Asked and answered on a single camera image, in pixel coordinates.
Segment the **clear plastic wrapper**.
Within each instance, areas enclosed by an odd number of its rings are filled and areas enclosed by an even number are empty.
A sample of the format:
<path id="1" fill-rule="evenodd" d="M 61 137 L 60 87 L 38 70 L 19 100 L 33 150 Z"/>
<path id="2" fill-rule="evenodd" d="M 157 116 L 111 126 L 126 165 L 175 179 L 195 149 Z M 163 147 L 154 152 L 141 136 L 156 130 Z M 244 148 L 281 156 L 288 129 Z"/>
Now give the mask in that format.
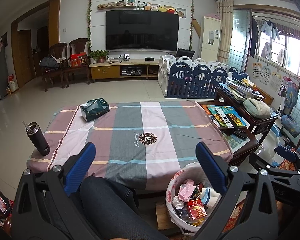
<path id="1" fill-rule="evenodd" d="M 180 200 L 178 196 L 172 198 L 171 204 L 176 210 L 182 210 L 184 208 L 184 202 Z"/>

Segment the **black bag on chair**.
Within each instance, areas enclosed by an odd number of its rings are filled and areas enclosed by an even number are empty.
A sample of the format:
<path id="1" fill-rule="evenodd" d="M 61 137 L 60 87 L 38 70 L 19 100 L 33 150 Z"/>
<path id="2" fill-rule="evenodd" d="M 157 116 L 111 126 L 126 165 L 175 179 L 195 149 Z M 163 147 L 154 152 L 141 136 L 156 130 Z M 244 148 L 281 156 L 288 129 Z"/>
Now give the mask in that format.
<path id="1" fill-rule="evenodd" d="M 59 63 L 53 56 L 47 56 L 41 59 L 39 63 L 40 67 L 46 68 L 46 69 L 58 69 Z"/>

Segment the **person's leg in jeans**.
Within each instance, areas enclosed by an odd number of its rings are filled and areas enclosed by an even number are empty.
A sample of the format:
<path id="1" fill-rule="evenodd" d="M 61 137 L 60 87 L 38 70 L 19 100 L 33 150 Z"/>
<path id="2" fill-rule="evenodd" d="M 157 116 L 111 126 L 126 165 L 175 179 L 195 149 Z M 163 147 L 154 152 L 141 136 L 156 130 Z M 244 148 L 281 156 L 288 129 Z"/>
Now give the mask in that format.
<path id="1" fill-rule="evenodd" d="M 100 177 L 87 177 L 70 200 L 100 239 L 167 239 L 139 213 L 135 192 Z"/>

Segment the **white toothpaste box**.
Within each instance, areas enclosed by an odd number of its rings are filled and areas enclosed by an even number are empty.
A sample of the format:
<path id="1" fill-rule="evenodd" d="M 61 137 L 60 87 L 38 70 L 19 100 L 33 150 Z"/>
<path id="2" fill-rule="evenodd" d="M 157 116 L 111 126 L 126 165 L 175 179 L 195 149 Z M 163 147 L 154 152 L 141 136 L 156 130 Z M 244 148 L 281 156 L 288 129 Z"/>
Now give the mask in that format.
<path id="1" fill-rule="evenodd" d="M 221 197 L 221 194 L 216 192 L 213 188 L 203 188 L 200 192 L 200 200 L 204 206 L 213 209 Z"/>

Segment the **dark wooden chair right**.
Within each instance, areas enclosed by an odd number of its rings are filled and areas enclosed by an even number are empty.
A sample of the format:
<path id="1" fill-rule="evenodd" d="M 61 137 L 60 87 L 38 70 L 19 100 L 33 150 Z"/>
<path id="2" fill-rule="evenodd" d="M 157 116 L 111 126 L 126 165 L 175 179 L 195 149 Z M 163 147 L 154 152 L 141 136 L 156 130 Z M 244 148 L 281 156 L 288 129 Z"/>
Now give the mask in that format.
<path id="1" fill-rule="evenodd" d="M 72 74 L 72 77 L 74 77 L 76 71 L 85 72 L 87 76 L 87 84 L 90 84 L 90 61 L 85 49 L 87 45 L 88 38 L 77 38 L 69 43 L 70 57 L 68 60 L 70 62 L 70 66 L 65 68 L 63 74 L 66 81 L 66 88 L 70 86 L 69 75 Z"/>

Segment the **black insulated tumbler with straw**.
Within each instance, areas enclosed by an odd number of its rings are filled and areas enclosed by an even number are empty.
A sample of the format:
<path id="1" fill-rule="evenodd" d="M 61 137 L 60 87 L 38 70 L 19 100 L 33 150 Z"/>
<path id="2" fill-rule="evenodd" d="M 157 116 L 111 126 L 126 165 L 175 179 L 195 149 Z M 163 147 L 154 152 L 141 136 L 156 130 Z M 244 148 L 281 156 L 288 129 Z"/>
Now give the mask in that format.
<path id="1" fill-rule="evenodd" d="M 50 153 L 50 146 L 47 143 L 47 140 L 45 139 L 40 126 L 36 122 L 31 122 L 27 124 L 23 121 L 23 125 L 25 126 L 25 131 L 35 148 L 38 150 L 38 152 L 46 156 Z"/>

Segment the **potted green plant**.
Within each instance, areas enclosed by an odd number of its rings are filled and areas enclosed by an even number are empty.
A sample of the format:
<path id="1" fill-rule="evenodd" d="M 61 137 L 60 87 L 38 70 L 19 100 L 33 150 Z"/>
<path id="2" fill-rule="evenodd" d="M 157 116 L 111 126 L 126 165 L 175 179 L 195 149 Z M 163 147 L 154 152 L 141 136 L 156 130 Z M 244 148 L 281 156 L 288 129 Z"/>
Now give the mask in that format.
<path id="1" fill-rule="evenodd" d="M 104 63 L 108 58 L 107 50 L 95 50 L 90 52 L 90 58 L 93 59 L 96 63 Z"/>

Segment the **beige curtain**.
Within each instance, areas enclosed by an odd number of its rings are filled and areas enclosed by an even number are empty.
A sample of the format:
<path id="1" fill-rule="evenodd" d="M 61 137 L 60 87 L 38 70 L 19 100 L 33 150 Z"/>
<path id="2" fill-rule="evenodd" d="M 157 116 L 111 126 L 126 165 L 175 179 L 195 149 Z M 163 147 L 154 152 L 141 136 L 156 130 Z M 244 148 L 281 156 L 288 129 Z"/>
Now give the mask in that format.
<path id="1" fill-rule="evenodd" d="M 217 0 L 217 12 L 221 20 L 218 61 L 227 63 L 232 39 L 234 0 Z"/>

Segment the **white remote control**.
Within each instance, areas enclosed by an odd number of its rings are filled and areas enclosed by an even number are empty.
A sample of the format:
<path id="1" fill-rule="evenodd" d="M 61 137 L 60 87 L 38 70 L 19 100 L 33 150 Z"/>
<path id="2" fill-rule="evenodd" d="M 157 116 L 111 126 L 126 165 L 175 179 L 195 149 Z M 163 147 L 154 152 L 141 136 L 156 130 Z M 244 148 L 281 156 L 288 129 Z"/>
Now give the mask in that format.
<path id="1" fill-rule="evenodd" d="M 222 111 L 221 108 L 216 107 L 215 110 L 218 113 L 218 115 L 221 117 L 221 119 L 223 120 L 223 122 L 226 124 L 227 128 L 234 128 L 234 126 L 232 125 L 232 123 L 230 122 L 230 120 L 228 119 L 228 117 Z"/>

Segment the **red cigarette box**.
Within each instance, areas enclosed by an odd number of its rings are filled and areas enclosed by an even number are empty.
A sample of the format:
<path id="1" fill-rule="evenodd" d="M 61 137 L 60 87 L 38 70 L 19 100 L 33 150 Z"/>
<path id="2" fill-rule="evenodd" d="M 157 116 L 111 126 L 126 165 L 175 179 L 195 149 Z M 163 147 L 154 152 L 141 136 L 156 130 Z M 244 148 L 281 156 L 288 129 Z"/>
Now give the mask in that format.
<path id="1" fill-rule="evenodd" d="M 188 201 L 186 207 L 192 220 L 202 219 L 207 215 L 200 198 Z"/>

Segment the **dark wooden chair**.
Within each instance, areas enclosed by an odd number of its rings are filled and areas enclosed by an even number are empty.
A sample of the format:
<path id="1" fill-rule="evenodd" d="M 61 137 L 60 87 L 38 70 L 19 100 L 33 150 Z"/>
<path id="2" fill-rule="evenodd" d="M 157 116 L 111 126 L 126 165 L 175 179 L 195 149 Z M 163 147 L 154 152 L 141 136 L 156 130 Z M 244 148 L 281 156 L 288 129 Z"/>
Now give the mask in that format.
<path id="1" fill-rule="evenodd" d="M 61 87 L 65 88 L 64 84 L 64 69 L 67 66 L 67 43 L 56 43 L 49 48 L 47 57 L 41 59 L 39 66 L 42 71 L 42 80 L 44 91 L 48 91 L 47 82 L 54 77 L 60 77 Z"/>
<path id="2" fill-rule="evenodd" d="M 70 57 L 68 60 L 70 62 L 70 66 L 65 68 L 63 74 L 66 81 L 66 88 L 70 86 L 69 75 L 72 74 L 72 77 L 74 77 L 76 71 L 85 72 L 87 76 L 87 84 L 90 84 L 90 61 L 85 49 L 87 45 L 88 38 L 77 38 L 69 43 Z"/>

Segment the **red snack wrapper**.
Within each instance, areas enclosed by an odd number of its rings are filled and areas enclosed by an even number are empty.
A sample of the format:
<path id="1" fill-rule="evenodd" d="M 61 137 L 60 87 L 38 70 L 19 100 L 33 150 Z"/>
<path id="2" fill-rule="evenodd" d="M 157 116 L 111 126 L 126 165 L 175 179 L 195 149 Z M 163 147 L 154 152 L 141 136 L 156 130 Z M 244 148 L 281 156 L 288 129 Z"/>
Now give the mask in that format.
<path id="1" fill-rule="evenodd" d="M 197 185 L 197 189 L 199 190 L 199 192 L 200 192 L 203 188 L 204 188 L 203 183 L 199 183 L 199 184 Z"/>

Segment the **blue white baby fence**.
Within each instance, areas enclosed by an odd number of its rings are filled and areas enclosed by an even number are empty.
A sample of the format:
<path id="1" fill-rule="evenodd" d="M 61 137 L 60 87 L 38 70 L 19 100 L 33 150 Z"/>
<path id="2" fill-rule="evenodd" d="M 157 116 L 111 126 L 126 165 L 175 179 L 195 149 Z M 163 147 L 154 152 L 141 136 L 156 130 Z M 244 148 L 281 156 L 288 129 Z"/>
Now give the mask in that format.
<path id="1" fill-rule="evenodd" d="M 216 88 L 226 83 L 229 73 L 238 80 L 248 77 L 246 72 L 221 62 L 161 55 L 158 84 L 166 98 L 213 99 Z"/>

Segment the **dark wooden side table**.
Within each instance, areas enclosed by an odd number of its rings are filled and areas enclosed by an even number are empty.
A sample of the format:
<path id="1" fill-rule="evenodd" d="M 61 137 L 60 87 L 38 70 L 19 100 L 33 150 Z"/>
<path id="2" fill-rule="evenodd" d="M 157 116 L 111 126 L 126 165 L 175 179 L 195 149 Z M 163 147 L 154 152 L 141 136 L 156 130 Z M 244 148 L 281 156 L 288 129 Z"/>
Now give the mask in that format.
<path id="1" fill-rule="evenodd" d="M 230 165 L 240 165 L 251 153 L 256 152 L 259 146 L 268 135 L 271 127 L 275 123 L 275 120 L 279 117 L 277 111 L 272 108 L 271 116 L 265 119 L 258 119 L 250 115 L 243 105 L 237 103 L 234 98 L 226 94 L 221 88 L 216 88 L 215 100 L 214 101 L 203 101 L 200 105 L 217 105 L 217 106 L 232 106 L 235 111 L 243 118 L 247 124 L 243 131 L 248 136 L 249 142 L 242 148 L 234 151 L 234 156 L 230 161 Z"/>

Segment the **pink plastic bag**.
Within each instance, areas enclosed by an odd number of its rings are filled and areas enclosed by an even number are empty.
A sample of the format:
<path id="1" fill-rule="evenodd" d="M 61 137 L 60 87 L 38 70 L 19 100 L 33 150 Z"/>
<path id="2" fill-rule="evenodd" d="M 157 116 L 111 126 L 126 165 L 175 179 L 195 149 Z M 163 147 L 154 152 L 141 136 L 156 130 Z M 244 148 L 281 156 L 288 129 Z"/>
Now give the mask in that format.
<path id="1" fill-rule="evenodd" d="M 183 202 L 188 202 L 195 189 L 194 181 L 192 179 L 185 180 L 179 187 L 178 197 Z"/>

